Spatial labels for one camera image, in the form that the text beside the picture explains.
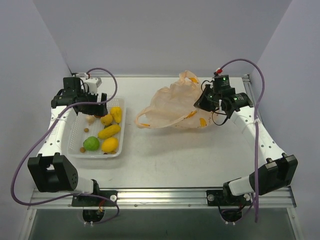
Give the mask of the yellow fake pear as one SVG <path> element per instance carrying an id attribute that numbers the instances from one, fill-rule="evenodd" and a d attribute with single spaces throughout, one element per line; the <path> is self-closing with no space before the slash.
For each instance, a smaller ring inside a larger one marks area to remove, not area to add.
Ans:
<path id="1" fill-rule="evenodd" d="M 110 115 L 113 117 L 113 120 L 119 124 L 122 121 L 122 108 L 119 106 L 112 107 L 110 109 Z"/>

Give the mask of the yellow fake mango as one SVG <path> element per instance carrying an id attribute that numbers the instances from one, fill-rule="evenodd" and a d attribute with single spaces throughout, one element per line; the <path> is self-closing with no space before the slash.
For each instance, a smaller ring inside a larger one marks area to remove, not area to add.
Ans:
<path id="1" fill-rule="evenodd" d="M 104 153 L 113 153 L 119 146 L 119 140 L 115 137 L 109 137 L 101 144 L 101 150 Z"/>

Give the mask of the orange plastic bag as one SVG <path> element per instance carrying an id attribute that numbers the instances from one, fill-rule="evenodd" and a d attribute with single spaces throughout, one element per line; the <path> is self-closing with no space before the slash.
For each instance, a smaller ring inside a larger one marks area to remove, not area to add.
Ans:
<path id="1" fill-rule="evenodd" d="M 189 70 L 181 72 L 177 81 L 155 93 L 150 105 L 136 115 L 134 123 L 141 129 L 208 127 L 217 116 L 194 107 L 202 93 L 198 77 Z"/>

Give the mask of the orange fake round fruit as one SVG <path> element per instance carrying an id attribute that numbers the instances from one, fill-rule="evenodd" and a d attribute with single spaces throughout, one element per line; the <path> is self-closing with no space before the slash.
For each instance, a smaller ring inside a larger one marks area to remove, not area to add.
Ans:
<path id="1" fill-rule="evenodd" d="M 100 122 L 101 122 L 101 124 L 104 125 L 104 126 L 109 126 L 109 125 L 111 125 L 112 122 L 113 122 L 113 116 L 112 116 L 111 114 L 107 114 L 107 115 L 105 115 L 105 116 L 102 116 L 102 117 L 100 118 Z"/>

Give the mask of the green fake guava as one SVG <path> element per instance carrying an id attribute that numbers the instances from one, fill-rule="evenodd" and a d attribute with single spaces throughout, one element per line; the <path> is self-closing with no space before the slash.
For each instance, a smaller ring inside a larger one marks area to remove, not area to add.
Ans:
<path id="1" fill-rule="evenodd" d="M 97 137 L 90 136 L 83 142 L 83 147 L 86 151 L 96 151 L 100 147 L 100 141 Z"/>

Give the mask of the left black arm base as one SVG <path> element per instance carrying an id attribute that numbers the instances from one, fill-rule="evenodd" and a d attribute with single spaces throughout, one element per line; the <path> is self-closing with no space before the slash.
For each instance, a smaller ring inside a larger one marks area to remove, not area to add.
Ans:
<path id="1" fill-rule="evenodd" d="M 93 195 L 102 196 L 109 199 L 112 202 L 116 202 L 118 198 L 118 191 L 116 190 L 100 190 L 98 193 Z M 76 195 L 73 197 L 71 206 L 72 207 L 114 207 L 115 205 L 105 199 L 92 196 Z"/>

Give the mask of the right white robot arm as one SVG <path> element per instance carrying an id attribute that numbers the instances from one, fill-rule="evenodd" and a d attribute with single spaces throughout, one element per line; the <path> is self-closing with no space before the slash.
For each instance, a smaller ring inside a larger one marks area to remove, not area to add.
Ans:
<path id="1" fill-rule="evenodd" d="M 254 171 L 223 184 L 222 200 L 232 205 L 241 195 L 268 194 L 291 184 L 298 166 L 294 155 L 288 155 L 272 139 L 258 118 L 258 106 L 244 92 L 236 93 L 228 75 L 215 75 L 204 86 L 194 103 L 198 109 L 224 115 L 241 131 L 248 144 L 253 146 Z"/>

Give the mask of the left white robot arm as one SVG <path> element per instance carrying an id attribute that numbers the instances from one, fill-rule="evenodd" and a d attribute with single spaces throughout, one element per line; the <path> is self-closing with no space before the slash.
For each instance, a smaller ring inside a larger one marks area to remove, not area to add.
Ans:
<path id="1" fill-rule="evenodd" d="M 37 189 L 42 193 L 84 193 L 83 200 L 90 206 L 101 201 L 100 191 L 94 189 L 92 179 L 80 177 L 77 169 L 63 154 L 74 121 L 79 113 L 102 117 L 107 114 L 107 95 L 98 95 L 102 80 L 98 77 L 82 80 L 63 78 L 63 88 L 51 100 L 50 133 L 36 157 L 28 159 L 27 167 Z"/>

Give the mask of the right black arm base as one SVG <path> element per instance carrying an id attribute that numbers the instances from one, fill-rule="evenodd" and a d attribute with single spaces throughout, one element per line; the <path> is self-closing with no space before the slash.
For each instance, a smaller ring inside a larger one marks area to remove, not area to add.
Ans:
<path id="1" fill-rule="evenodd" d="M 251 205 L 251 197 L 244 195 L 227 197 L 222 189 L 212 189 L 206 191 L 207 205 L 210 207 L 243 207 Z"/>

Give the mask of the white plastic basket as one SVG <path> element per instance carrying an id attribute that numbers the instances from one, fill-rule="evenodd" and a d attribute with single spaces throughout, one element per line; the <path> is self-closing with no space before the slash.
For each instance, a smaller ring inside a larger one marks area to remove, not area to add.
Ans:
<path id="1" fill-rule="evenodd" d="M 95 118 L 95 122 L 88 125 L 86 121 L 86 114 L 79 113 L 72 124 L 68 144 L 67 155 L 75 159 L 107 159 L 115 158 L 122 152 L 124 131 L 125 131 L 125 119 L 126 119 L 126 102 L 121 96 L 114 97 L 111 101 L 106 103 L 107 110 L 111 110 L 112 107 L 120 107 L 122 109 L 122 120 L 119 123 L 121 131 L 114 135 L 118 139 L 118 148 L 115 150 L 116 154 L 104 154 L 99 148 L 95 151 L 80 152 L 80 148 L 83 147 L 83 142 L 88 137 L 97 137 L 98 133 L 105 128 L 101 124 L 98 118 Z"/>

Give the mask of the long yellow fake fruit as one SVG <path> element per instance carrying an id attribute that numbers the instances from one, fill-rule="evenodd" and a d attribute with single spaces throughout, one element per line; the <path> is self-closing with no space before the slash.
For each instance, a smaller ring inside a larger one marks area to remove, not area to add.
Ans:
<path id="1" fill-rule="evenodd" d="M 102 129 L 101 131 L 98 132 L 97 137 L 99 139 L 108 139 L 112 136 L 114 136 L 115 134 L 119 133 L 121 131 L 121 127 L 118 124 L 112 124 L 104 129 Z"/>

